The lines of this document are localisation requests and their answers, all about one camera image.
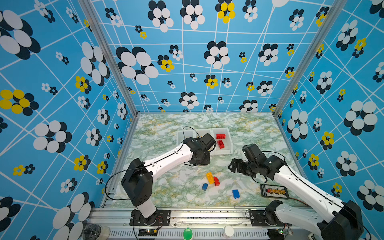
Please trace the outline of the red curved lego brick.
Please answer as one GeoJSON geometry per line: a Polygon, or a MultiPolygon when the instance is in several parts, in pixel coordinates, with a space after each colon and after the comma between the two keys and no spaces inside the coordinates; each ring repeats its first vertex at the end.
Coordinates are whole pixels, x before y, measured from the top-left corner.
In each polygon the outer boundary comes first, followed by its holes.
{"type": "Polygon", "coordinates": [[[214,177],[214,184],[216,187],[218,187],[220,185],[220,181],[217,177],[214,177]]]}

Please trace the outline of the red arched lego brick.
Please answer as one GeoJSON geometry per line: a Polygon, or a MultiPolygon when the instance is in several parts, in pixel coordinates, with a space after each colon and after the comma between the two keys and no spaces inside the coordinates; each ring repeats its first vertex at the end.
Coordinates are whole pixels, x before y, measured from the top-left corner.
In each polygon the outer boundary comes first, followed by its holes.
{"type": "Polygon", "coordinates": [[[224,144],[224,142],[222,140],[218,140],[217,144],[219,146],[219,149],[224,149],[225,148],[225,144],[224,144]]]}

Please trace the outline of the yellow long lego brick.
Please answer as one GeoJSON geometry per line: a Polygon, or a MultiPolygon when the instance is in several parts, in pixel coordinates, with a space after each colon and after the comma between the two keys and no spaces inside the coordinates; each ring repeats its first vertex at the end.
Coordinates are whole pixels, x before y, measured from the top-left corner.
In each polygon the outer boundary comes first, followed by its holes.
{"type": "Polygon", "coordinates": [[[213,176],[213,174],[211,172],[206,173],[206,177],[207,177],[207,180],[208,180],[209,184],[214,184],[215,183],[214,176],[213,176]]]}

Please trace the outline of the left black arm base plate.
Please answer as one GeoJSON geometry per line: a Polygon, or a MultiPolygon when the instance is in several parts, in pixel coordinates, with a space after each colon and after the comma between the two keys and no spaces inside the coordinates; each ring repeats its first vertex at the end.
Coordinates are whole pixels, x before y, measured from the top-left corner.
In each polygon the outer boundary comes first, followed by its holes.
{"type": "Polygon", "coordinates": [[[170,220],[170,210],[156,210],[148,218],[145,218],[139,210],[135,209],[132,211],[130,226],[169,226],[170,220]]]}

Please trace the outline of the blue lego brick front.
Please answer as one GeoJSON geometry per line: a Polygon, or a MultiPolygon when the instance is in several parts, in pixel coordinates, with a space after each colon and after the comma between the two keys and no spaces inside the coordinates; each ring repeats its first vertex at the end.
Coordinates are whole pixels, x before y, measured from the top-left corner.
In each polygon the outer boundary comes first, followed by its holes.
{"type": "Polygon", "coordinates": [[[239,190],[232,190],[232,193],[233,193],[234,199],[239,199],[240,198],[239,190]]]}

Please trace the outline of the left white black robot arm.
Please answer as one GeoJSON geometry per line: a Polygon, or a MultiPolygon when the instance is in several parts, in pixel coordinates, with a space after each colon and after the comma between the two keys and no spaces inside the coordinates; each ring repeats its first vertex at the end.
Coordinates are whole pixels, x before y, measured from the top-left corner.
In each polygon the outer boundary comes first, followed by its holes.
{"type": "Polygon", "coordinates": [[[138,158],[133,160],[121,180],[121,185],[140,214],[146,220],[155,219],[158,209],[151,199],[153,183],[181,164],[192,167],[208,165],[210,152],[215,147],[216,141],[210,134],[200,138],[186,138],[176,148],[159,157],[144,162],[138,158]]]}

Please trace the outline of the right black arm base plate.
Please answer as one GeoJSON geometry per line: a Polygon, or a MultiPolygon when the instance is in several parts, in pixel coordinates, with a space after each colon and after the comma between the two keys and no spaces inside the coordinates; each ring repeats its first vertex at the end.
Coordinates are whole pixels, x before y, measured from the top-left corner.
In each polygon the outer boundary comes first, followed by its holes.
{"type": "Polygon", "coordinates": [[[279,220],[268,223],[264,210],[246,210],[246,218],[251,222],[252,227],[291,227],[292,224],[284,224],[279,220]]]}

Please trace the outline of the small blue lego brick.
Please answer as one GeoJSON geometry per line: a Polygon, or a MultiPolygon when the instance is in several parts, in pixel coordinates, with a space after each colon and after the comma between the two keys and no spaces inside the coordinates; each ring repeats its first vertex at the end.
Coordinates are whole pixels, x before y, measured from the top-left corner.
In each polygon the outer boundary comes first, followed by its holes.
{"type": "Polygon", "coordinates": [[[207,183],[204,183],[203,186],[202,186],[202,190],[203,191],[206,191],[208,188],[208,184],[207,183]]]}

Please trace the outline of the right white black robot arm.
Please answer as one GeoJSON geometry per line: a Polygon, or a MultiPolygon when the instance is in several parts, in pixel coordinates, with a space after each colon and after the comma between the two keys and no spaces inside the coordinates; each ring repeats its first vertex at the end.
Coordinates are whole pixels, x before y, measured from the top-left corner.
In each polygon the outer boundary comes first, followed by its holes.
{"type": "Polygon", "coordinates": [[[266,157],[256,144],[245,145],[242,151],[247,160],[232,159],[231,172],[275,181],[313,209],[309,212],[274,200],[264,210],[266,223],[291,224],[323,240],[358,240],[363,235],[362,211],[355,202],[344,202],[321,190],[292,170],[281,154],[266,157]]]}

